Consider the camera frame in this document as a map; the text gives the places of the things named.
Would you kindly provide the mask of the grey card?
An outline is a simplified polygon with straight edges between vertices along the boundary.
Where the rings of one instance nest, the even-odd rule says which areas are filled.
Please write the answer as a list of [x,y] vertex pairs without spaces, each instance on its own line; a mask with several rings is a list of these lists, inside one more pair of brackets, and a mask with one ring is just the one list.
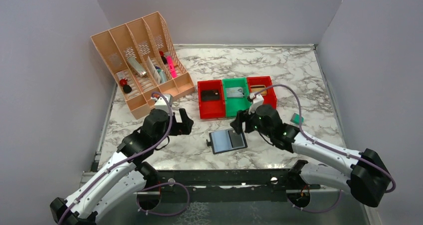
[[233,129],[228,131],[231,147],[235,149],[246,148],[245,137],[243,133],[237,134]]

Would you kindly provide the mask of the black leather card holder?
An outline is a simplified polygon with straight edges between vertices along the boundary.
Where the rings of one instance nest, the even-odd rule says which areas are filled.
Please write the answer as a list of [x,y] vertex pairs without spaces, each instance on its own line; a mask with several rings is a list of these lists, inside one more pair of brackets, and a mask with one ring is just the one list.
[[229,130],[232,130],[232,129],[218,130],[218,131],[209,133],[209,139],[206,140],[206,145],[208,147],[211,147],[213,154],[220,154],[220,153],[234,151],[234,149],[231,147],[231,143],[230,143],[230,139],[228,135]]

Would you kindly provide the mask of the black VIP credit card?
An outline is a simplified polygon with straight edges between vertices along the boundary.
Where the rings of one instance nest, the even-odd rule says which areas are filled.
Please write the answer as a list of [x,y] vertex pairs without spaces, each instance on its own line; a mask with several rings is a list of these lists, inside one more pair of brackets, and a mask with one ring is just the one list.
[[219,101],[220,100],[220,92],[218,90],[203,90],[201,91],[201,100],[202,102],[208,101]]

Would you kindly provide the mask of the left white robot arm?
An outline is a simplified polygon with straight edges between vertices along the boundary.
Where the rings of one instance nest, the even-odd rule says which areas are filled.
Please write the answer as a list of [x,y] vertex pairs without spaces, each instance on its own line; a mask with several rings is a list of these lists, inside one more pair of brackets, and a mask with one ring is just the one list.
[[55,198],[50,209],[59,225],[95,225],[115,205],[141,190],[158,192],[159,173],[146,159],[169,136],[188,135],[193,120],[179,109],[181,122],[153,109],[143,125],[124,137],[117,151],[88,182],[66,198]]

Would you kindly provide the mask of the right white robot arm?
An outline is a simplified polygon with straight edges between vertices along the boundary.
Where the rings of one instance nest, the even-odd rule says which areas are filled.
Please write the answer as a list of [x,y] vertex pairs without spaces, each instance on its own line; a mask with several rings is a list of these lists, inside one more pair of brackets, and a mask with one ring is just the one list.
[[253,113],[240,110],[230,125],[238,134],[256,131],[281,150],[321,162],[321,165],[306,163],[301,170],[290,172],[288,183],[293,188],[324,185],[349,192],[357,201],[373,208],[388,193],[392,177],[376,151],[360,152],[325,144],[298,126],[284,123],[270,105],[260,105]]

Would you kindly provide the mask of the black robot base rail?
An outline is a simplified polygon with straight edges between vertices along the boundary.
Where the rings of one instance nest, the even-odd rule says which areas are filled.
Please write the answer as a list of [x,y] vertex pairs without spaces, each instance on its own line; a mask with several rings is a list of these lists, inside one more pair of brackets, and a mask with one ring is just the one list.
[[298,169],[159,170],[158,177],[137,192],[141,205],[159,203],[286,202],[287,191],[319,189],[308,185]]

